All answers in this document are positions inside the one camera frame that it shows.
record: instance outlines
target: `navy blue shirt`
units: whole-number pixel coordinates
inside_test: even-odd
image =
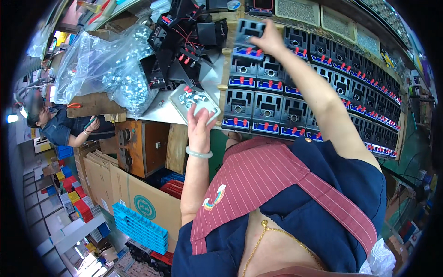
[[[354,202],[380,233],[385,218],[386,180],[367,162],[340,157],[330,141],[299,137],[289,149],[318,177]],[[358,272],[366,253],[332,215],[294,184],[260,207],[261,213],[316,253],[333,272]],[[206,237],[207,253],[192,255],[192,223],[179,231],[172,276],[237,276],[249,214],[223,224]]]
[[[69,135],[78,136],[85,130],[91,117],[68,118],[65,105],[54,105],[49,107],[51,113],[56,115],[51,118],[46,125],[40,129],[40,132],[56,146],[67,146]],[[98,116],[100,128],[92,133],[88,140],[99,140],[115,136],[115,126],[105,121],[104,116]]]

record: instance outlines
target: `gold necklace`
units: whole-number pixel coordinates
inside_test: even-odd
[[[261,225],[264,227],[264,230],[263,230],[263,232],[261,233],[261,236],[260,236],[260,238],[258,239],[257,244],[255,245],[254,249],[252,250],[251,256],[249,256],[249,259],[248,259],[248,261],[246,262],[245,269],[243,270],[243,274],[242,274],[241,277],[245,277],[246,269],[248,268],[249,262],[251,261],[252,257],[254,256],[255,250],[257,250],[258,244],[260,243],[261,239],[263,238],[265,232],[268,231],[268,230],[273,230],[273,231],[281,232],[281,233],[284,233],[284,234],[290,236],[291,238],[293,238],[296,242],[298,242],[298,244],[300,244],[301,247],[303,247],[303,249],[305,249],[305,250],[309,253],[309,255],[311,255],[311,257],[312,257],[312,258],[314,259],[314,261],[317,263],[317,265],[319,266],[319,268],[320,268],[321,270],[324,271],[324,268],[321,266],[321,264],[318,262],[318,260],[314,257],[314,255],[312,255],[312,253],[309,251],[309,249],[308,249],[308,248],[307,248],[307,247],[306,247],[301,241],[299,241],[298,239],[296,239],[293,235],[291,235],[290,233],[288,233],[288,232],[286,232],[286,231],[284,231],[284,230],[279,230],[279,229],[276,229],[276,228],[268,228],[268,227],[267,227],[267,226],[268,226],[268,221],[267,221],[267,220],[263,220],[263,221],[261,222]]]

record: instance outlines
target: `hand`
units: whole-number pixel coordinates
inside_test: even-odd
[[[91,125],[89,125],[85,131],[92,132],[93,130],[97,130],[98,128],[100,128],[100,120],[98,120],[98,118],[96,118],[95,115],[91,116],[91,119],[89,121],[93,120],[94,118],[95,118],[94,122],[91,123]]]
[[[272,20],[265,19],[263,21],[266,23],[263,35],[261,38],[252,37],[250,42],[257,45],[266,54],[276,57],[277,54],[286,49],[283,43],[283,38]]]
[[[214,115],[214,112],[209,113],[206,108],[203,108],[194,116],[196,107],[196,104],[192,104],[187,116],[189,149],[194,152],[206,154],[209,153],[211,147],[209,132],[217,120],[214,119],[206,125],[206,122]]]

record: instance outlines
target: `bracelet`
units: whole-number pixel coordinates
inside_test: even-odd
[[[199,153],[199,152],[194,152],[192,150],[189,149],[189,146],[186,146],[185,149],[186,153],[188,153],[191,156],[197,157],[197,158],[202,158],[202,159],[209,159],[210,157],[212,157],[212,151],[209,150],[209,153],[207,154],[203,154],[203,153]]]

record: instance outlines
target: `blue label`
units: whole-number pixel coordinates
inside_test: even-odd
[[[134,197],[134,205],[136,206],[137,211],[147,219],[154,219],[156,217],[154,206],[151,202],[142,195],[136,195]]]

